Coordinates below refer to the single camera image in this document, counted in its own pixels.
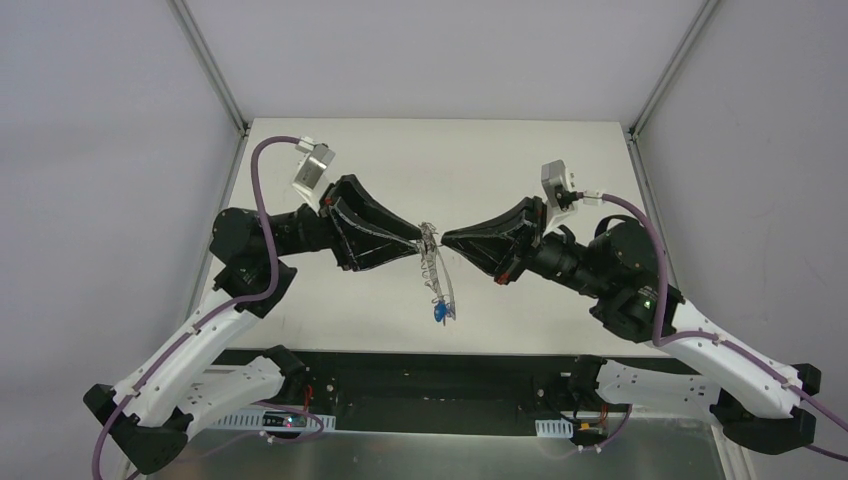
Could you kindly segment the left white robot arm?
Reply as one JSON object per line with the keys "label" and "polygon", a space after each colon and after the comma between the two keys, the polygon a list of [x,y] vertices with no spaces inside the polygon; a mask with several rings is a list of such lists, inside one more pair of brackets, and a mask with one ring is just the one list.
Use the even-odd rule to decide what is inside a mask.
{"label": "left white robot arm", "polygon": [[421,240],[419,227],[374,200],[353,175],[330,184],[315,204],[289,213],[221,211],[210,250],[223,269],[200,306],[132,374],[86,392],[85,405],[103,427],[101,439],[115,442],[136,475],[149,475],[230,413],[273,398],[297,402],[306,368],[280,345],[215,381],[199,377],[281,301],[297,273],[284,256],[328,250],[341,269],[365,271],[415,255]]}

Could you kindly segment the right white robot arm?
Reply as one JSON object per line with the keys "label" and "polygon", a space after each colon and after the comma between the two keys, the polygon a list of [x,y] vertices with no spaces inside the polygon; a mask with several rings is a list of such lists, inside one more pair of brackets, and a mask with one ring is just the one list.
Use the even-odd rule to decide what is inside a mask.
{"label": "right white robot arm", "polygon": [[442,242],[500,285],[531,272],[593,299],[590,313],[607,331],[687,367],[674,374],[583,355],[566,382],[573,405],[675,413],[767,455],[813,445],[816,418],[802,404],[819,391],[816,367],[755,353],[709,320],[669,284],[638,219],[608,216],[584,245],[566,227],[546,231],[545,211],[539,198],[526,198],[494,219],[445,233]]}

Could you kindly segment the blue key tag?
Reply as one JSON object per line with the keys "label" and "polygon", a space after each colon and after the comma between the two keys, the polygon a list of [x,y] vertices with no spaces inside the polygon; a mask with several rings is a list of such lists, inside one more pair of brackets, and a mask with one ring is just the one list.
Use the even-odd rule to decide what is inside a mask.
{"label": "blue key tag", "polygon": [[433,306],[433,315],[437,323],[442,323],[450,315],[450,307],[444,301],[437,301]]}

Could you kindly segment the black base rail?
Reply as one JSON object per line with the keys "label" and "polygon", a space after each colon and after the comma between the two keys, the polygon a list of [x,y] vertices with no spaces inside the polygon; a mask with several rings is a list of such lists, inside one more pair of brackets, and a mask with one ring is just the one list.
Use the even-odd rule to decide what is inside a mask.
{"label": "black base rail", "polygon": [[330,415],[343,431],[533,436],[538,420],[601,405],[594,355],[293,354],[306,370],[270,403]]}

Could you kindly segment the left aluminium frame post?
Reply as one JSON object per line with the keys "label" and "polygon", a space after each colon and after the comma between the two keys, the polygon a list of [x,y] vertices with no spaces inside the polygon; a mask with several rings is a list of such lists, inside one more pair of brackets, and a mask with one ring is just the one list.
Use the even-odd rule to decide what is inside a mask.
{"label": "left aluminium frame post", "polygon": [[249,121],[241,111],[189,3],[185,0],[168,0],[167,4],[227,118],[237,134],[245,137],[249,129]]}

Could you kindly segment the aluminium frame post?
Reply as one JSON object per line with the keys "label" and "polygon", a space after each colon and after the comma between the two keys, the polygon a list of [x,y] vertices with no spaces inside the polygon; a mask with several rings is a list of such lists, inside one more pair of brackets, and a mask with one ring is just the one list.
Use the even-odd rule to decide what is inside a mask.
{"label": "aluminium frame post", "polygon": [[682,71],[684,64],[721,5],[721,0],[704,0],[700,2],[699,8],[696,10],[683,36],[661,71],[654,87],[639,110],[636,119],[628,128],[628,133],[633,142],[639,139],[648,126],[660,102],[670,90],[673,81]]}
{"label": "aluminium frame post", "polygon": [[185,0],[168,0],[167,4],[227,118],[237,134],[245,137],[249,129],[249,121],[241,111],[189,3]]}

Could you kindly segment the right aluminium frame post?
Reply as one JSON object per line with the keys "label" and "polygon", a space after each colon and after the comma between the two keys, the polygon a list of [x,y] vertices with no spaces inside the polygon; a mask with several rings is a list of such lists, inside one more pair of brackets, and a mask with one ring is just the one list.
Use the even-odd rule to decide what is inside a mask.
{"label": "right aluminium frame post", "polygon": [[636,119],[628,128],[628,133],[633,142],[639,139],[648,126],[660,102],[670,90],[673,81],[682,71],[684,64],[721,5],[721,0],[704,0],[700,2],[699,8],[696,10],[683,36],[661,71],[654,87],[639,110]]}

